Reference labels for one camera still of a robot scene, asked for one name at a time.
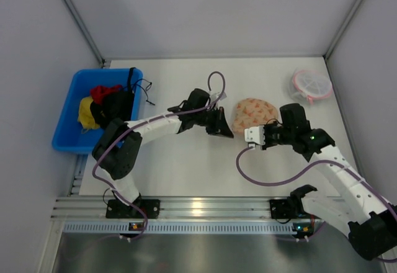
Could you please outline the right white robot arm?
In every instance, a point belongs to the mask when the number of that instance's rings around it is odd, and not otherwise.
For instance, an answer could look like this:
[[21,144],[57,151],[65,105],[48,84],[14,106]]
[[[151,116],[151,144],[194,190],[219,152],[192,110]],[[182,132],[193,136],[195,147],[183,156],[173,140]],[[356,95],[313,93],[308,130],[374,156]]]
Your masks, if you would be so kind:
[[300,104],[280,108],[281,122],[259,127],[262,150],[290,145],[309,167],[337,190],[347,205],[343,210],[309,184],[293,190],[286,199],[288,217],[314,215],[341,232],[353,249],[371,261],[396,247],[396,206],[376,193],[343,157],[335,141],[320,128],[312,129]]

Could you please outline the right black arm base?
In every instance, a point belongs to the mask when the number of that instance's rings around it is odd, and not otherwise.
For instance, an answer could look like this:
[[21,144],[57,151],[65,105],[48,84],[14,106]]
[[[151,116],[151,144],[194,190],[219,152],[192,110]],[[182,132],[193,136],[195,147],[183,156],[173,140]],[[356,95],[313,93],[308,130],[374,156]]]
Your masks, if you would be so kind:
[[308,214],[303,210],[301,201],[288,197],[286,199],[270,199],[270,214],[272,219],[298,219],[308,218]]

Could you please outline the floral mesh laundry bag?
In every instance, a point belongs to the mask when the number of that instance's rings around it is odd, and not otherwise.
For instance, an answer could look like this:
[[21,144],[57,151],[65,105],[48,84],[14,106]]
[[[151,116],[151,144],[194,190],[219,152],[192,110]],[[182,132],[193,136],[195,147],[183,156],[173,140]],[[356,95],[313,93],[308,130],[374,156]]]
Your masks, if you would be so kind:
[[231,125],[233,133],[243,134],[246,128],[265,125],[279,119],[279,113],[272,104],[255,98],[239,101]]

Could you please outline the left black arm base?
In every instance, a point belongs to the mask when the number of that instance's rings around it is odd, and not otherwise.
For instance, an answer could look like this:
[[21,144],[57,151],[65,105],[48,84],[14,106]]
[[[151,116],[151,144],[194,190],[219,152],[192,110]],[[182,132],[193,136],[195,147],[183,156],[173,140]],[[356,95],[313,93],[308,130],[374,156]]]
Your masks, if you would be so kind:
[[112,199],[107,202],[105,217],[108,219],[131,219],[143,218],[144,213],[148,219],[157,219],[159,216],[161,201],[158,199],[139,198],[136,206],[141,210],[125,205],[119,199]]

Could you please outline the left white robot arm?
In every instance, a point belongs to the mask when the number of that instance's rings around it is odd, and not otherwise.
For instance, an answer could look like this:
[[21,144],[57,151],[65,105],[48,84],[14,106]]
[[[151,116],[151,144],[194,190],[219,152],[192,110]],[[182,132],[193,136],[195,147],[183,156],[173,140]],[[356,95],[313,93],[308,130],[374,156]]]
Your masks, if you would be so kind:
[[115,119],[106,128],[92,151],[96,164],[94,178],[106,183],[115,198],[126,206],[137,205],[140,191],[132,170],[140,148],[167,135],[177,135],[194,126],[205,128],[210,136],[233,138],[223,107],[218,101],[224,92],[194,89],[189,98],[158,116],[124,122]]

